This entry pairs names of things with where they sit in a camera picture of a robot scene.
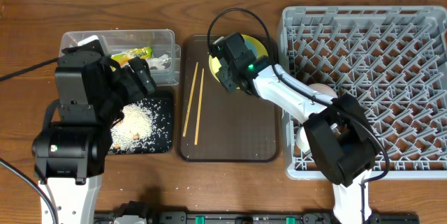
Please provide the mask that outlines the yellow plate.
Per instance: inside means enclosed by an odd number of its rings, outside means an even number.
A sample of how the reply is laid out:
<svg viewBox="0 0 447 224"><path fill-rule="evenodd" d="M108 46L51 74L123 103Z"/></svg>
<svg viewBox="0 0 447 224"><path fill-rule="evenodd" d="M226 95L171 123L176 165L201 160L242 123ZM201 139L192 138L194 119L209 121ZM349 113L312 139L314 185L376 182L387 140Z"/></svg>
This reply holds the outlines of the yellow plate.
<svg viewBox="0 0 447 224"><path fill-rule="evenodd" d="M254 40L255 38L252 36L248 36L248 35L244 35L242 34L243 39L252 39ZM209 66L210 66L210 70L213 74L213 76L218 80L216 73L219 70L219 67L221 66L221 64L219 63L219 60L216 57L212 56L212 53L210 53L209 56ZM239 89L241 89L242 91L248 93L248 94L254 94L255 93L255 88L254 88L254 80L257 78L258 73L263 70L264 68L266 68L268 66L268 51L266 50L265 46L258 40L258 58L256 58L255 62L253 62L252 64L249 65L248 68L248 78L247 80L243 80L242 84L239 84Z"/></svg>

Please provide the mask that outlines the light blue bowl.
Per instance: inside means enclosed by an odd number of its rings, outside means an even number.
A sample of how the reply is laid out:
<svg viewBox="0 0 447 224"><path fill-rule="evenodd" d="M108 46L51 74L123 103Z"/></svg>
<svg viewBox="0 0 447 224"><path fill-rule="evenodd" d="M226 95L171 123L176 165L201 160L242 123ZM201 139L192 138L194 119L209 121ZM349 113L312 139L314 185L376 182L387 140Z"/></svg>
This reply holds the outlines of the light blue bowl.
<svg viewBox="0 0 447 224"><path fill-rule="evenodd" d="M258 58L258 40L254 39L245 39L244 44L246 47L254 53L254 56Z"/></svg>

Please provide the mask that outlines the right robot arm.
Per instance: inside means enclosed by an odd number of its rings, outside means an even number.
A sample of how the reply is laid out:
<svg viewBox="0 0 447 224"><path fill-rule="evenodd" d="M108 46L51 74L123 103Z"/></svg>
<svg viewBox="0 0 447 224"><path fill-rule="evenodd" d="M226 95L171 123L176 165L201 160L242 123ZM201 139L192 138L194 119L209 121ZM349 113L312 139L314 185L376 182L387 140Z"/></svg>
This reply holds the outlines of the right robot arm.
<svg viewBox="0 0 447 224"><path fill-rule="evenodd" d="M309 151L332 183L333 213L340 223L365 223L372 214L367 185L381 148L357 99L331 96L291 77L268 56L257 57L240 33L209 41L221 64L216 77L229 93L236 89L268 100L302 125L298 145Z"/></svg>

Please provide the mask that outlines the green snack wrapper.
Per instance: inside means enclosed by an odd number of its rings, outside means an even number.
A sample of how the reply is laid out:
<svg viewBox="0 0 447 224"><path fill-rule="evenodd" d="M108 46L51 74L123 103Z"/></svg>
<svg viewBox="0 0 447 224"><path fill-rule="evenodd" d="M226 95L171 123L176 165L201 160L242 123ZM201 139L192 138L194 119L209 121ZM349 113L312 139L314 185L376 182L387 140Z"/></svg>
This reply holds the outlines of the green snack wrapper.
<svg viewBox="0 0 447 224"><path fill-rule="evenodd" d="M114 54L111 56L113 60L119 63L120 66L124 66L131 59L141 58L141 59L150 59L153 56L153 51L150 46L134 48L130 50L125 50L119 54Z"/></svg>

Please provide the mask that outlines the white napkin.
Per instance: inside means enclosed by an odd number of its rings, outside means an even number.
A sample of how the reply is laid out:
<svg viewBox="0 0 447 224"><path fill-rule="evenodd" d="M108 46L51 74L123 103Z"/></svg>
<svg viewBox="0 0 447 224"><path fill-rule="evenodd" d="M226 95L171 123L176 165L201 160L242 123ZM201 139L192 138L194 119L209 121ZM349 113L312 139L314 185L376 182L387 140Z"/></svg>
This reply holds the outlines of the white napkin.
<svg viewBox="0 0 447 224"><path fill-rule="evenodd" d="M163 54L161 57L148 58L146 62L150 70L166 70L172 65L172 59L167 54Z"/></svg>

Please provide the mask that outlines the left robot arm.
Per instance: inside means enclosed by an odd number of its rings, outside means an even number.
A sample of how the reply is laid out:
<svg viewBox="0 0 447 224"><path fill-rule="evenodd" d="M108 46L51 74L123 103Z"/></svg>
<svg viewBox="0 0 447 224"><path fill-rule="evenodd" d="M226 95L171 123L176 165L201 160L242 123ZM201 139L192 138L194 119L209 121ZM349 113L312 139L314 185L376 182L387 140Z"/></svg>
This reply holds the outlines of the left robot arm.
<svg viewBox="0 0 447 224"><path fill-rule="evenodd" d="M32 145L41 221L93 223L111 129L124 106L154 93L156 83L145 59L121 66L99 39L61 53L54 74L59 97Z"/></svg>

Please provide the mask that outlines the white small bowl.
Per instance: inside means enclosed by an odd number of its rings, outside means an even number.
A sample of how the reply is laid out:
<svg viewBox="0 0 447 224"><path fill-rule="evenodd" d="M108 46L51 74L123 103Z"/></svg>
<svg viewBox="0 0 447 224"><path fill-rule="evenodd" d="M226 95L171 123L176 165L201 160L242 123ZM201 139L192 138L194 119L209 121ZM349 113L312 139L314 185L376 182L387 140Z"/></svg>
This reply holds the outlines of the white small bowl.
<svg viewBox="0 0 447 224"><path fill-rule="evenodd" d="M326 84L315 83L315 84L310 84L309 87L321 94L325 94L325 95L331 96L333 98L338 97L336 92Z"/></svg>

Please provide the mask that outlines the white cup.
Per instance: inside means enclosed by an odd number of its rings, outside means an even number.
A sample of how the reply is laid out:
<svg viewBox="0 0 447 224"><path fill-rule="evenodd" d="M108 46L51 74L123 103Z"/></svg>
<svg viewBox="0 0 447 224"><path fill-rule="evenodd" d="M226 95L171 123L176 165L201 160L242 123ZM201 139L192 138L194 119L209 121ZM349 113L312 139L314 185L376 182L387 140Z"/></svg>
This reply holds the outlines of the white cup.
<svg viewBox="0 0 447 224"><path fill-rule="evenodd" d="M295 144L302 152L310 151L309 141L307 139L307 135L303 126L301 126L297 131Z"/></svg>

